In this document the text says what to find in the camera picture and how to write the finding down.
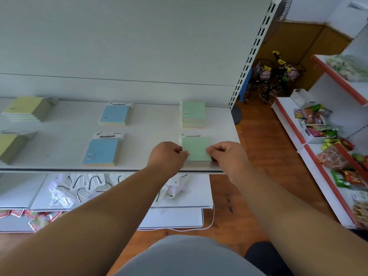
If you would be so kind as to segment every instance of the plastic bag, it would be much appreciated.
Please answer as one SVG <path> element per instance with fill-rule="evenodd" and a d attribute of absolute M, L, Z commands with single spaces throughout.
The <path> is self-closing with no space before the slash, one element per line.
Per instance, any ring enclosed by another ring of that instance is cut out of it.
<path fill-rule="evenodd" d="M 60 188 L 58 186 L 63 186 L 62 184 L 65 184 L 65 181 L 67 183 L 68 175 L 60 174 L 58 178 L 49 185 L 48 189 L 51 192 L 50 206 L 58 205 L 61 206 L 61 208 L 71 208 L 73 206 L 75 200 L 65 192 L 58 190 Z"/>

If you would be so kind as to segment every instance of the white shelving unit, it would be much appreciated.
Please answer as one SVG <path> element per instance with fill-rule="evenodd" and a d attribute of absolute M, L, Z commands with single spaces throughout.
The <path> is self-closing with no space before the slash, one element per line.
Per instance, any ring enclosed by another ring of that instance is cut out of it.
<path fill-rule="evenodd" d="M 58 173 L 135 172 L 154 146 L 179 143 L 181 134 L 239 142 L 230 110 L 280 1 L 3 2 L 0 111 L 22 95 L 60 101 L 44 123 L 0 116 L 2 130 L 38 131 L 0 167 L 9 177 L 0 178 L 0 208 L 67 210 L 50 207 L 48 185 Z M 206 104 L 203 130 L 181 129 L 179 103 L 188 99 Z M 98 124 L 105 102 L 136 103 L 128 126 Z M 127 133 L 117 165 L 83 166 L 91 136 L 111 130 Z M 187 189 L 152 205 L 140 228 L 203 226 L 203 208 L 213 207 L 208 174 L 222 171 L 185 163 L 180 172 L 191 174 Z M 0 232 L 30 231 L 28 221 L 2 218 Z"/>
<path fill-rule="evenodd" d="M 368 62 L 367 42 L 368 26 L 363 28 L 343 54 L 355 55 Z M 326 65 L 327 56 L 315 55 L 312 59 L 323 68 L 325 74 L 309 93 L 317 102 L 333 111 L 328 122 L 339 129 L 338 134 L 355 144 L 357 153 L 368 154 L 368 83 L 349 82 L 341 78 Z M 316 159 L 316 155 L 322 151 L 322 144 L 310 144 L 303 138 L 303 129 L 294 116 L 294 109 L 299 106 L 291 98 L 277 98 L 272 108 L 340 223 L 347 228 L 359 228 L 352 211 L 354 201 L 350 190 L 337 187 L 330 170 Z M 368 173 L 344 149 L 342 152 L 360 175 L 368 178 Z"/>

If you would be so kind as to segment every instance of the blue sticky note pad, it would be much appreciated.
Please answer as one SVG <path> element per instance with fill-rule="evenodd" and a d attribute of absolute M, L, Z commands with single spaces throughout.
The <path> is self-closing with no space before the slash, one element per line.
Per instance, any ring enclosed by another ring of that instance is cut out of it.
<path fill-rule="evenodd" d="M 115 165 L 119 143 L 119 139 L 91 139 L 83 164 Z"/>
<path fill-rule="evenodd" d="M 107 105 L 103 111 L 100 122 L 102 123 L 125 123 L 128 113 L 129 106 L 113 106 Z"/>

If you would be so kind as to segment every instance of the electrical cable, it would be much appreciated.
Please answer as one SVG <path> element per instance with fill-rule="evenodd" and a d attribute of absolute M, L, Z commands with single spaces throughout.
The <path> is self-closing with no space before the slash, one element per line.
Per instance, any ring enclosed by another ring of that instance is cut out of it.
<path fill-rule="evenodd" d="M 137 231 L 140 231 L 140 232 L 152 232 L 154 230 L 173 230 L 173 231 L 176 231 L 176 232 L 191 232 L 193 230 L 208 230 L 210 227 L 212 227 L 212 225 L 214 224 L 214 216 L 212 218 L 212 223 L 208 226 L 208 227 L 205 227 L 205 228 L 190 228 L 188 230 L 177 230 L 175 228 L 150 228 L 149 230 L 141 230 L 141 229 L 137 229 Z"/>

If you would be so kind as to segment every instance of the yellow wall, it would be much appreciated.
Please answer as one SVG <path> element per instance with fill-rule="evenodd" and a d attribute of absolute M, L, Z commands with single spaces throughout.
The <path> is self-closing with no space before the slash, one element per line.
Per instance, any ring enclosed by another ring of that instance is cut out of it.
<path fill-rule="evenodd" d="M 277 50 L 284 61 L 302 64 L 306 72 L 292 87 L 309 90 L 323 74 L 310 59 L 311 56 L 339 54 L 351 40 L 325 25 L 284 22 L 272 38 L 261 46 L 256 59 L 264 58 L 276 63 L 272 51 Z"/>

